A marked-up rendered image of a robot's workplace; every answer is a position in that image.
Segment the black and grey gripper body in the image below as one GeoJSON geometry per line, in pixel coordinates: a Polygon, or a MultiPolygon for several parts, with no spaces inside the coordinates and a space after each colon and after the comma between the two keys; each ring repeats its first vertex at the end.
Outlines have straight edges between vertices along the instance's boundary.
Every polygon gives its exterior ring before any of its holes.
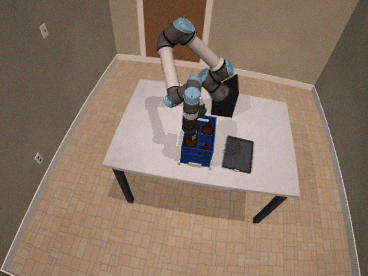
{"type": "Polygon", "coordinates": [[[182,117],[182,130],[187,134],[188,137],[191,137],[196,134],[196,125],[197,119],[204,116],[207,112],[205,108],[205,104],[199,105],[199,112],[196,114],[187,114],[183,110],[182,117]]]}

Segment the blue divided crate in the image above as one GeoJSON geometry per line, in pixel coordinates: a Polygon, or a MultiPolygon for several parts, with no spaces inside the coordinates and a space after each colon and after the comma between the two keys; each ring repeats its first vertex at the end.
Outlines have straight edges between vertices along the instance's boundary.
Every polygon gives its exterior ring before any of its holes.
{"type": "Polygon", "coordinates": [[[211,126],[213,127],[213,133],[212,135],[205,135],[201,134],[202,127],[206,125],[206,121],[200,121],[197,120],[197,123],[200,126],[199,133],[196,133],[197,135],[197,147],[196,148],[190,148],[190,147],[184,147],[184,142],[187,134],[184,132],[182,146],[181,146],[181,160],[180,163],[188,164],[189,162],[192,163],[198,163],[201,164],[203,167],[209,167],[210,162],[212,159],[213,151],[214,151],[214,141],[215,141],[215,130],[216,130],[216,122],[213,120],[206,118],[206,117],[200,117],[202,119],[208,119],[211,122],[211,126]],[[214,138],[214,139],[213,139],[214,138]],[[198,144],[199,143],[199,144],[198,144]],[[207,143],[209,145],[209,150],[203,150],[200,149],[200,147],[204,146],[204,144],[207,143]],[[195,152],[189,153],[189,151],[195,152]],[[199,153],[205,153],[205,155],[199,155],[199,153]]]}

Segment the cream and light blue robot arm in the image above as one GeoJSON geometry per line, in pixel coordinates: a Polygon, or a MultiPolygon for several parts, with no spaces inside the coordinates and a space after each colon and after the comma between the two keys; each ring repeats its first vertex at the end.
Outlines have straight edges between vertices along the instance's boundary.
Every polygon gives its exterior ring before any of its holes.
{"type": "Polygon", "coordinates": [[[209,94],[214,102],[220,102],[228,95],[229,87],[221,83],[221,81],[233,75],[234,69],[231,62],[229,59],[224,60],[222,57],[218,57],[206,46],[196,36],[194,25],[186,18],[178,18],[160,33],[157,41],[157,53],[161,59],[168,94],[164,97],[167,107],[173,108],[183,102],[185,113],[196,114],[199,110],[201,99],[199,97],[201,95],[201,85],[208,93],[210,92],[209,94]],[[210,69],[204,68],[201,70],[198,76],[190,76],[187,83],[181,87],[172,54],[174,46],[178,43],[182,46],[187,45],[189,49],[210,66],[210,69]],[[229,63],[227,63],[227,60],[229,63]]]}

